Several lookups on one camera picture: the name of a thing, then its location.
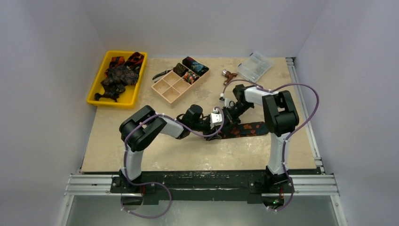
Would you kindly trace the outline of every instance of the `gray wall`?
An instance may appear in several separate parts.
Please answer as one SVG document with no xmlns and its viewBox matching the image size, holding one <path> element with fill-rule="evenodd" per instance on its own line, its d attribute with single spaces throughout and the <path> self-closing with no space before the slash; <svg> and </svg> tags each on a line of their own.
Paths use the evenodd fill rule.
<svg viewBox="0 0 399 226">
<path fill-rule="evenodd" d="M 327 0 L 82 0 L 106 49 L 294 57 Z"/>
<path fill-rule="evenodd" d="M 80 1 L 0 1 L 0 225 L 54 225 L 103 56 Z"/>
<path fill-rule="evenodd" d="M 350 225 L 399 220 L 398 10 L 397 0 L 331 0 L 295 61 L 319 91 L 315 136 Z"/>
</svg>

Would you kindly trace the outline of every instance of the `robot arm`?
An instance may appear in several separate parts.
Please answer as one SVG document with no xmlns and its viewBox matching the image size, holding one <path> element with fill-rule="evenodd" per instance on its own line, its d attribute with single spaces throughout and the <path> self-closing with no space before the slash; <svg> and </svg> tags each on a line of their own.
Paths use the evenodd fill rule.
<svg viewBox="0 0 399 226">
<path fill-rule="evenodd" d="M 264 121 L 271 133 L 270 159 L 266 174 L 268 180 L 278 184 L 287 180 L 283 164 L 287 161 L 289 140 L 286 137 L 299 124 L 299 116 L 289 91 L 265 92 L 257 87 L 244 88 L 245 100 L 263 107 Z M 286 142 L 283 161 L 283 143 Z"/>
<path fill-rule="evenodd" d="M 244 85 L 237 85 L 233 89 L 233 93 L 237 101 L 233 101 L 232 105 L 232 100 L 224 99 L 221 96 L 221 100 L 225 103 L 224 119 L 217 110 L 204 117 L 202 108 L 192 105 L 185 114 L 182 114 L 181 118 L 178 116 L 176 120 L 192 130 L 208 135 L 214 133 L 221 124 L 223 124 L 223 130 L 229 130 L 232 126 L 240 123 L 239 117 L 249 108 L 254 108 L 254 104 L 262 106 L 265 124 L 271 133 L 271 155 L 266 167 L 266 180 L 271 186 L 287 181 L 283 169 L 283 143 L 286 142 L 284 152 L 286 161 L 289 142 L 285 141 L 285 138 L 299 124 L 299 117 L 291 94 L 288 91 L 270 93 L 259 90 L 255 86 L 244 87 Z M 151 107 L 145 106 L 124 121 L 120 126 L 122 140 L 125 140 L 126 136 L 141 122 L 155 114 L 156 112 Z M 129 180 L 141 175 L 143 150 L 159 133 L 182 139 L 188 136 L 190 131 L 174 120 L 158 117 L 148 122 L 145 128 L 140 128 L 132 134 L 128 140 L 127 172 Z"/>
<path fill-rule="evenodd" d="M 125 140 L 134 128 L 156 114 L 154 109 L 147 105 L 125 120 L 119 127 L 122 140 Z M 189 135 L 190 132 L 176 121 L 186 122 L 184 124 L 188 125 L 189 128 L 203 132 L 216 128 L 216 126 L 219 126 L 223 121 L 222 115 L 217 109 L 214 109 L 214 111 L 207 116 L 207 119 L 203 119 L 202 121 L 195 120 L 196 118 L 200 119 L 201 115 L 202 108 L 193 105 L 187 110 L 182 119 L 175 119 L 174 121 L 166 117 L 158 117 L 139 128 L 139 130 L 133 133 L 128 139 L 128 153 L 126 159 L 126 170 L 128 175 L 122 170 L 123 175 L 126 178 L 128 177 L 129 180 L 134 180 L 141 175 L 141 161 L 144 149 L 150 145 L 159 133 L 169 135 L 176 139 L 182 139 Z"/>
</svg>

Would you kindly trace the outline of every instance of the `marble-patterned surface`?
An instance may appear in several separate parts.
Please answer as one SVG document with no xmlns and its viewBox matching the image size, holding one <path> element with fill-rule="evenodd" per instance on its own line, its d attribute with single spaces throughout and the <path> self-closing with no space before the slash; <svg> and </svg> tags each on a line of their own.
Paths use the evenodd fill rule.
<svg viewBox="0 0 399 226">
<path fill-rule="evenodd" d="M 170 109 L 151 91 L 153 75 L 174 67 L 181 58 L 150 58 L 148 60 L 136 107 L 132 110 L 99 107 L 88 141 L 82 172 L 118 171 L 122 166 L 124 145 L 120 138 L 120 124 L 144 105 L 152 106 L 157 112 L 172 117 L 185 113 L 192 104 L 202 106 L 209 114 L 214 106 L 222 106 L 219 95 L 224 86 L 223 69 L 236 72 L 237 65 L 244 58 L 197 58 L 211 70 L 211 75 L 199 88 L 187 95 L 175 108 Z M 291 82 L 284 58 L 274 58 L 274 66 L 258 81 L 266 89 L 273 89 Z M 227 88 L 226 96 L 234 98 L 232 89 L 239 82 Z M 293 87 L 287 88 L 300 106 Z M 301 122 L 303 116 L 298 109 Z M 240 117 L 241 121 L 263 121 L 259 106 L 249 109 Z M 306 129 L 298 131 L 291 139 L 288 163 L 292 169 L 315 168 L 311 146 Z M 270 156 L 270 135 L 241 137 L 226 140 L 205 141 L 190 134 L 183 140 L 160 134 L 144 151 L 143 170 L 249 170 L 264 169 Z"/>
</svg>

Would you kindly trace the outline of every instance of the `purple cable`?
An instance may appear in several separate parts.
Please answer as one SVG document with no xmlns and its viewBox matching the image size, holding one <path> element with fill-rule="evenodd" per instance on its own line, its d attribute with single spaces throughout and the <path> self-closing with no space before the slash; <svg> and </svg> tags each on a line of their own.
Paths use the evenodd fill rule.
<svg viewBox="0 0 399 226">
<path fill-rule="evenodd" d="M 296 128 L 292 133 L 290 133 L 290 134 L 286 137 L 285 140 L 290 139 L 290 137 L 292 137 L 293 134 L 295 134 L 298 130 L 300 130 L 303 126 L 305 126 L 305 125 L 313 118 L 314 114 L 315 114 L 316 111 L 317 111 L 317 108 L 319 107 L 319 94 L 316 92 L 316 90 L 315 90 L 313 87 L 311 87 L 311 86 L 309 86 L 309 85 L 306 85 L 306 84 L 303 84 L 303 83 L 288 83 L 288 84 L 282 85 L 282 86 L 280 86 L 280 87 L 278 87 L 278 88 L 272 90 L 272 92 L 275 92 L 275 91 L 277 91 L 277 90 L 279 90 L 279 89 L 282 89 L 282 88 L 285 88 L 285 87 L 287 87 L 287 86 L 305 86 L 305 87 L 310 88 L 310 89 L 314 92 L 314 94 L 315 94 L 315 96 L 316 96 L 316 105 L 314 106 L 314 110 L 313 110 L 313 112 L 309 115 L 309 117 L 308 117 L 298 128 Z M 258 88 L 258 89 L 259 89 L 259 90 L 262 90 L 262 91 L 265 91 L 265 92 L 269 92 L 268 90 L 264 90 L 264 89 L 262 89 L 262 88 Z M 283 154 L 283 157 L 282 157 L 283 162 L 286 161 L 286 160 L 284 159 L 285 152 L 286 152 L 286 142 L 283 143 L 283 152 L 282 152 L 282 154 Z M 295 192 L 294 183 L 293 183 L 293 181 L 292 181 L 292 178 L 291 178 L 291 177 L 289 176 L 289 174 L 288 174 L 288 171 L 287 171 L 287 169 L 286 169 L 285 164 L 283 164 L 283 170 L 284 170 L 284 172 L 285 172 L 285 174 L 286 174 L 286 176 L 287 176 L 289 182 L 291 183 L 291 187 L 292 187 L 292 189 L 291 189 L 291 195 L 290 195 L 288 201 L 287 201 L 281 208 L 279 208 L 279 209 L 274 209 L 275 211 L 280 211 L 280 210 L 286 208 L 286 207 L 288 206 L 288 204 L 291 202 L 292 197 L 294 196 L 294 192 Z"/>
<path fill-rule="evenodd" d="M 224 113 L 223 113 L 223 110 L 222 110 L 220 107 L 215 107 L 215 108 L 219 109 L 219 112 L 220 112 L 221 115 L 222 115 L 222 119 L 224 120 Z M 164 117 L 164 118 L 167 118 L 167 119 L 170 119 L 170 120 L 175 121 L 175 119 L 172 118 L 172 117 L 170 117 L 170 116 L 163 115 L 163 114 L 156 114 L 156 115 L 153 115 L 153 116 L 149 117 L 148 119 L 144 120 L 139 126 L 137 126 L 136 128 L 134 128 L 134 129 L 126 136 L 126 138 L 125 138 L 125 154 L 124 154 L 124 156 L 123 156 L 123 167 L 124 167 L 124 169 L 125 169 L 125 175 L 126 175 L 127 178 L 129 178 L 129 176 L 128 176 L 128 170 L 126 169 L 126 166 L 127 166 L 127 156 L 128 156 L 128 140 L 129 140 L 129 138 L 132 136 L 132 134 L 135 133 L 140 127 L 142 127 L 143 125 L 145 125 L 145 124 L 148 123 L 150 120 L 152 120 L 152 119 L 154 119 L 154 118 L 156 118 L 156 117 Z M 184 128 L 186 128 L 186 129 L 187 129 L 188 131 L 190 131 L 191 133 L 193 133 L 193 134 L 195 134 L 195 135 L 197 135 L 197 136 L 200 136 L 200 137 L 212 137 L 212 136 L 218 134 L 218 133 L 222 130 L 222 127 L 223 127 L 223 124 L 222 124 L 222 125 L 220 125 L 220 127 L 219 127 L 214 133 L 209 134 L 209 135 L 203 135 L 203 134 L 200 134 L 200 133 L 197 133 L 197 132 L 193 131 L 192 129 L 190 129 L 189 127 L 187 127 L 186 125 L 184 125 L 183 123 L 181 123 L 181 122 L 179 122 L 179 121 L 175 121 L 175 122 L 176 122 L 177 124 L 183 126 Z M 165 185 L 163 185 L 163 184 L 161 184 L 161 183 L 158 183 L 158 182 L 146 182 L 146 183 L 135 184 L 135 183 L 133 183 L 132 181 L 130 181 L 129 179 L 128 179 L 128 182 L 129 182 L 129 184 L 131 184 L 131 185 L 133 185 L 133 186 L 143 186 L 143 185 L 155 184 L 155 185 L 159 185 L 159 186 L 163 187 L 163 188 L 168 192 L 168 195 L 169 195 L 169 204 L 168 204 L 168 206 L 166 207 L 166 209 L 165 209 L 162 213 L 160 213 L 160 214 L 158 214 L 158 215 L 155 215 L 155 216 L 144 216 L 144 215 L 141 215 L 141 214 L 138 214 L 138 213 L 131 212 L 130 210 L 126 209 L 126 208 L 123 206 L 123 201 L 122 201 L 122 199 L 121 199 L 121 200 L 120 200 L 120 205 L 122 206 L 122 209 L 123 209 L 125 212 L 130 213 L 130 214 L 135 215 L 135 216 L 138 216 L 138 217 L 141 217 L 141 218 L 154 219 L 154 218 L 158 218 L 158 217 L 164 215 L 164 214 L 170 209 L 170 206 L 172 205 L 172 194 L 170 193 L 169 189 L 168 189 Z"/>
</svg>

